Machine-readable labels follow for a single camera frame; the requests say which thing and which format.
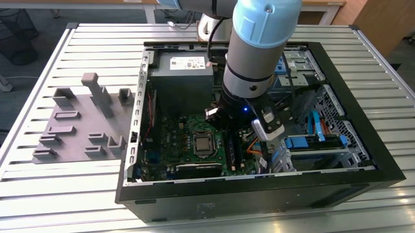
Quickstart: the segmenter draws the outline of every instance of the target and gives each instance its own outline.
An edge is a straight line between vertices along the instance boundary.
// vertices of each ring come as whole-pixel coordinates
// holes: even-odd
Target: black computer case frame
[[[192,45],[201,43],[160,42],[144,45],[165,44],[173,50],[173,45],[186,44],[192,48]],[[264,174],[257,179],[244,180],[218,177],[208,182],[122,186],[124,155],[114,201],[124,204],[144,222],[330,207],[368,190],[405,179],[320,43],[289,42],[286,45],[308,47],[377,169],[278,177]]]

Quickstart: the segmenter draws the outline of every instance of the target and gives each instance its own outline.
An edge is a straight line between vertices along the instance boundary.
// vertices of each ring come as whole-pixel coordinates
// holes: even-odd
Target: trash bin
[[[22,66],[37,58],[37,52],[22,30],[11,32],[0,22],[0,54],[13,65]]]
[[[0,22],[7,27],[11,33],[23,31],[27,39],[37,36],[37,30],[25,9],[1,9]]]

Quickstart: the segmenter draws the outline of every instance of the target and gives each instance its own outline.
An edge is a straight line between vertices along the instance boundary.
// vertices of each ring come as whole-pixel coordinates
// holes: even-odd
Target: slotted metal surface
[[[142,42],[196,41],[196,28],[177,31],[157,24],[79,24],[75,30],[65,30],[0,149],[0,231],[413,232],[412,93],[364,37],[348,27],[298,26],[290,40],[322,44],[405,181],[329,209],[144,224],[114,204],[118,160],[34,165],[31,152],[54,106],[54,89],[70,86],[74,94],[87,93],[79,83],[83,72],[97,73],[98,84],[110,93],[133,89]]]

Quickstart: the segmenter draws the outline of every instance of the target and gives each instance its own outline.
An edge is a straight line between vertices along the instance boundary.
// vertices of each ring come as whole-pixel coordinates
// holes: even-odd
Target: white label
[[[261,164],[261,166],[264,167],[264,168],[266,168],[266,161],[264,160],[264,158],[260,158],[260,160],[258,160],[258,163]]]
[[[204,57],[172,57],[169,59],[169,70],[205,69]]]

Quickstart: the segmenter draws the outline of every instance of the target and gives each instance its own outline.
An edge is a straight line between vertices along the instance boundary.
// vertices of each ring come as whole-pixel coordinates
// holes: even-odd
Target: cpu socket
[[[193,134],[193,154],[205,159],[213,154],[213,140],[210,132],[194,132]]]

